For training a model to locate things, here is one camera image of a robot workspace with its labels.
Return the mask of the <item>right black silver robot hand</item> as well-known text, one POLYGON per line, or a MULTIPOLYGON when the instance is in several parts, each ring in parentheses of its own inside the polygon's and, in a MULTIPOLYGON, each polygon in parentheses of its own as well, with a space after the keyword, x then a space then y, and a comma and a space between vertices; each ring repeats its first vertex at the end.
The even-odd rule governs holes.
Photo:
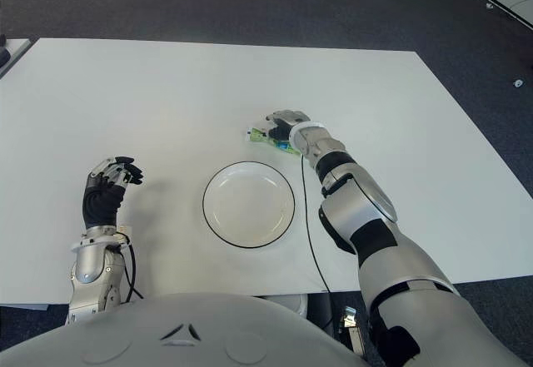
POLYGON ((268 136, 276 141, 289 141, 292 128, 300 123, 310 121, 308 115, 301 111, 282 110, 273 112, 266 117, 273 124, 268 130, 268 136))

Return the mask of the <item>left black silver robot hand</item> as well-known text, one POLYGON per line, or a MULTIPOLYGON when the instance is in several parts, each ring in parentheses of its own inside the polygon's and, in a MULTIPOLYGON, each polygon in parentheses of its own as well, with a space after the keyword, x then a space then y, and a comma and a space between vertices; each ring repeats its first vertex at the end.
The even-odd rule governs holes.
POLYGON ((128 156, 105 159, 87 176, 82 198, 82 217, 86 229, 96 226, 116 226, 117 212, 127 187, 141 185, 142 170, 128 156))

